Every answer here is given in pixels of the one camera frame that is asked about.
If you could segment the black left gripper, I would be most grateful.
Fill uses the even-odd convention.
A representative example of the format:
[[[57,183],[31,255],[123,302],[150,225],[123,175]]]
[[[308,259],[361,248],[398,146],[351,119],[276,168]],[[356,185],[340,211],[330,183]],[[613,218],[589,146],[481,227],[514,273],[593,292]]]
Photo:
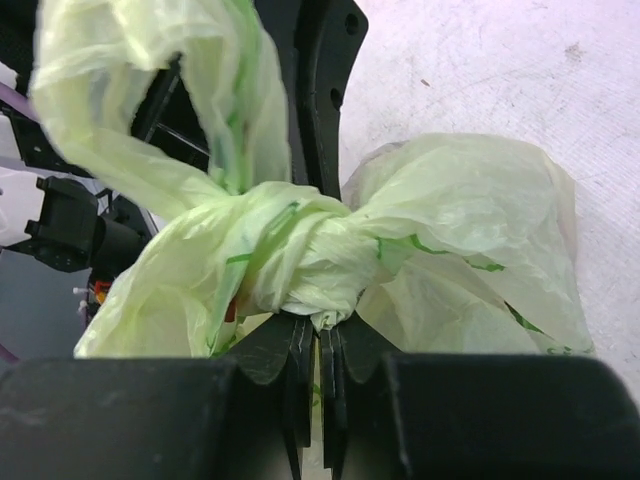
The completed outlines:
[[[338,199],[340,109],[350,73],[368,30],[353,0],[257,0],[256,10],[271,35],[288,95],[293,181]],[[1,3],[1,63],[17,74],[17,92],[28,93],[33,70],[36,1]],[[49,144],[40,125],[1,103],[22,161],[28,167],[84,175]],[[154,78],[138,107],[131,135],[202,171],[209,154],[179,65]]]

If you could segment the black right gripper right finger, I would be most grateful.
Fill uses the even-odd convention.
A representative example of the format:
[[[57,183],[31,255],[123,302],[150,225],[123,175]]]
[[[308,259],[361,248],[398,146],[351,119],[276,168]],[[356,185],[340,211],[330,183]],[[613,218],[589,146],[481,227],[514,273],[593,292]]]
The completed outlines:
[[[319,336],[336,479],[635,479],[639,412],[605,364],[404,353],[359,318]]]

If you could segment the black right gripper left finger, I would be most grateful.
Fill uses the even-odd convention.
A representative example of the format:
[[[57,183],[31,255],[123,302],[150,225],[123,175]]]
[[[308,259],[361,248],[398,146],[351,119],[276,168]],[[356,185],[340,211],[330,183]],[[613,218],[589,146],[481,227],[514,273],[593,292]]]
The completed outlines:
[[[297,479],[313,346],[279,314],[214,359],[22,363],[1,379],[1,475]]]

